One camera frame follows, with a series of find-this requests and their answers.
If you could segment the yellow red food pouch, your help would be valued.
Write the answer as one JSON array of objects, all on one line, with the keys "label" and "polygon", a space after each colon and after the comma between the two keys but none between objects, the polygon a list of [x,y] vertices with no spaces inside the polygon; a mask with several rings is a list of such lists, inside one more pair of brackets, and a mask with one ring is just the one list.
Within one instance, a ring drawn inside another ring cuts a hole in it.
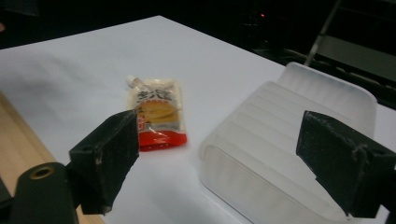
[{"label": "yellow red food pouch", "polygon": [[163,150],[187,143],[181,89],[171,78],[142,80],[128,76],[127,107],[137,112],[141,151]]}]

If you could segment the translucent white plastic container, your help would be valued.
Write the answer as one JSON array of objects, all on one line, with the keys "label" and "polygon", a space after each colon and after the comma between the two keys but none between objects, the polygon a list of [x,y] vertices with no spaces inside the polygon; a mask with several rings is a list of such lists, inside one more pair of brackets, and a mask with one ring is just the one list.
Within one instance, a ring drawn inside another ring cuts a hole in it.
[{"label": "translucent white plastic container", "polygon": [[201,144],[202,184],[253,224],[360,224],[296,154],[306,110],[373,136],[377,100],[299,63],[255,90]]}]

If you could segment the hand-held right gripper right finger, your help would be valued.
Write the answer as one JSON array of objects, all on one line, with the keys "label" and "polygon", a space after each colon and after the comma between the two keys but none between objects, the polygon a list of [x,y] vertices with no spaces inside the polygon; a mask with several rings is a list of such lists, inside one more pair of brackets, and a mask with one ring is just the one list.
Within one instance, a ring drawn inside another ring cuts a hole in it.
[{"label": "hand-held right gripper right finger", "polygon": [[396,218],[396,152],[333,117],[304,112],[296,154],[348,215]]}]

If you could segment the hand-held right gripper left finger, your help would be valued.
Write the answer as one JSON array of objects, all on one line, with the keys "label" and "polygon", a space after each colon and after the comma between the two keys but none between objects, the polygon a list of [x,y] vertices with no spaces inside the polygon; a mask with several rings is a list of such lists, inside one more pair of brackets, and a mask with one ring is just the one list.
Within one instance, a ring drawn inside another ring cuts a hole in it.
[{"label": "hand-held right gripper left finger", "polygon": [[86,215],[106,214],[139,157],[137,114],[126,110],[106,119],[69,151],[75,205]]}]

